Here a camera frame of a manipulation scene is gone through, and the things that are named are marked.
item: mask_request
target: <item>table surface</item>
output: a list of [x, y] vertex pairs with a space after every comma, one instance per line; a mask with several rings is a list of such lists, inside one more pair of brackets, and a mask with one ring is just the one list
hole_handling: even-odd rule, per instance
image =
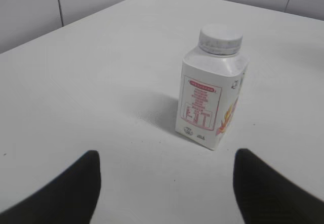
[[[215, 151], [175, 133], [183, 56], [211, 22], [250, 59]], [[126, 0], [0, 55], [0, 211], [86, 150], [101, 156], [92, 223], [242, 223], [249, 148], [324, 200], [324, 22], [222, 0]]]

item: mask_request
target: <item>white plastic bottle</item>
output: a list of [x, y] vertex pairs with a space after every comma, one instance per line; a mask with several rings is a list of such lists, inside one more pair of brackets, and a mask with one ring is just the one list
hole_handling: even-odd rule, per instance
[[212, 150], [233, 118], [248, 65], [241, 42], [240, 32], [209, 24], [183, 59], [176, 131]]

